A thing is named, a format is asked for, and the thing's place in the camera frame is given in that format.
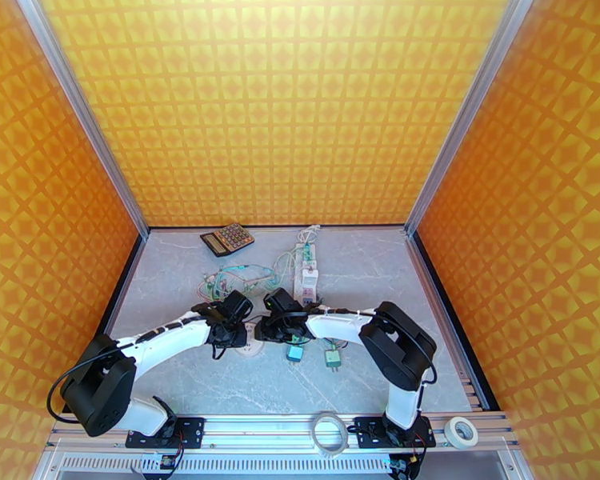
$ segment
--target calculator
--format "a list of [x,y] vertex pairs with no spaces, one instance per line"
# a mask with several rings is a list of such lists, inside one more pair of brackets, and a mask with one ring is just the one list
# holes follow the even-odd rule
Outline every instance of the calculator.
[[254,237],[239,223],[232,223],[210,234],[200,235],[202,241],[216,257],[229,255],[254,243]]

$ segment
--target black mounting plate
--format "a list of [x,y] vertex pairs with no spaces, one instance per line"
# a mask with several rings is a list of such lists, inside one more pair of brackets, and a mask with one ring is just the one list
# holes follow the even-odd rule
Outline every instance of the black mounting plate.
[[180,446],[180,433],[182,433],[182,446],[185,450],[199,450],[205,434],[204,418],[178,418],[175,422],[174,435],[167,439],[129,431],[126,435],[125,446],[127,448],[176,450]]
[[[361,450],[402,447],[396,446],[386,439],[385,427],[382,424],[381,416],[361,416],[359,418],[354,418],[354,424],[358,429],[355,437],[358,440],[358,448]],[[374,431],[375,435],[380,438],[372,438],[368,433],[363,433],[361,430]],[[434,432],[431,429],[431,422],[427,417],[418,415],[409,431],[415,432],[422,438],[427,448],[433,448],[435,446]],[[416,436],[416,439],[410,447],[415,446],[416,448],[419,448],[423,446],[418,439],[418,436]]]

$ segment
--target marble floor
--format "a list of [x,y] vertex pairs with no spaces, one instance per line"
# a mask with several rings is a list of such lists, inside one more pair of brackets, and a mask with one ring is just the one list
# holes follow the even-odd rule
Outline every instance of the marble floor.
[[[438,344],[438,383],[427,387],[425,412],[470,411],[462,384],[442,339],[399,227],[327,228],[318,232],[318,295],[328,306],[373,308],[393,301]],[[196,289],[204,274],[220,266],[272,266],[293,248],[298,229],[250,229],[255,243],[216,258],[199,235],[206,231],[153,231],[110,329],[112,338],[138,334],[177,318],[200,302]],[[291,291],[290,276],[283,286]],[[264,311],[262,296],[252,299]],[[138,380],[135,390],[162,397],[177,414],[340,414],[381,413],[388,382],[362,346],[341,352],[337,373],[325,366],[323,341],[305,346],[298,364],[285,359],[287,345],[267,343],[252,358],[228,350],[211,359],[211,348],[187,350]]]

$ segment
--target orange patterned wall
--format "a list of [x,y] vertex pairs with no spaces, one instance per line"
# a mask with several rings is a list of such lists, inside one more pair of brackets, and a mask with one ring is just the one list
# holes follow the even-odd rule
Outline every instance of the orange patterned wall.
[[42,0],[152,226],[403,223],[508,0]]
[[537,478],[600,478],[600,0],[536,0],[419,233]]
[[135,238],[15,0],[0,0],[0,480],[33,472],[46,392],[93,335]]

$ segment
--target ventilation grille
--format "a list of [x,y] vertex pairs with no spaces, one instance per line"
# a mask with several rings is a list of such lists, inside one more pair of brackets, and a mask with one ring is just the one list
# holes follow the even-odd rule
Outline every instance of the ventilation grille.
[[[62,471],[93,473],[161,473],[161,455],[133,458],[125,454],[66,453]],[[188,474],[381,474],[390,471],[388,455],[356,454],[327,460],[308,455],[191,455],[182,460],[178,472]]]

